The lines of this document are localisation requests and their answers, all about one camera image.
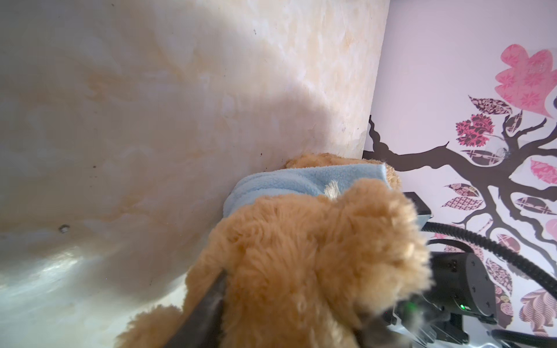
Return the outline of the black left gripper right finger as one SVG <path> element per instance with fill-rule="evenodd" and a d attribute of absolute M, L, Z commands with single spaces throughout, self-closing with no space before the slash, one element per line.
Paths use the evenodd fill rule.
<path fill-rule="evenodd" d="M 383 321 L 369 321 L 354 331 L 359 347 L 399 348 L 405 346 L 405 337 L 388 329 Z"/>

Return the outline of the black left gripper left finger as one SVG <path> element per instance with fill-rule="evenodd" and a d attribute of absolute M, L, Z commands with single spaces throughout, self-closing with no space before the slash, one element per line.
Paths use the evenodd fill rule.
<path fill-rule="evenodd" d="M 220 344 L 226 271 L 222 271 L 164 348 L 217 348 Z"/>

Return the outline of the brown teddy bear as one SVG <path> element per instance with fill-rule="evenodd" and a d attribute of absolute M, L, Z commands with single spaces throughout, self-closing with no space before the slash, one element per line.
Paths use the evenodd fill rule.
<path fill-rule="evenodd" d="M 434 280 L 416 208 L 392 166 L 309 153 L 283 169 L 353 164 L 385 164 L 387 183 L 360 179 L 334 200 L 260 197 L 222 217 L 187 271 L 182 306 L 139 313 L 116 346 L 163 347 L 226 271 L 219 347 L 359 347 L 355 330 Z"/>

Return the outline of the light blue bear hoodie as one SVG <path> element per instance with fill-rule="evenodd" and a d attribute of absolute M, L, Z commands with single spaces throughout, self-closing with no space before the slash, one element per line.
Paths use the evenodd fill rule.
<path fill-rule="evenodd" d="M 387 183 L 385 164 L 353 164 L 326 167 L 283 169 L 257 173 L 237 183 L 223 205 L 227 218 L 240 207 L 253 204 L 260 197 L 300 194 L 338 198 L 360 179 L 378 179 Z"/>

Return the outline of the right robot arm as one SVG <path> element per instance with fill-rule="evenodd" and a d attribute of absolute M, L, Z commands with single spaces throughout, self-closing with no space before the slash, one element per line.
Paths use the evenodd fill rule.
<path fill-rule="evenodd" d="M 433 252 L 434 286 L 384 313 L 411 347 L 555 347 L 553 337 L 503 329 L 503 300 L 474 253 Z"/>

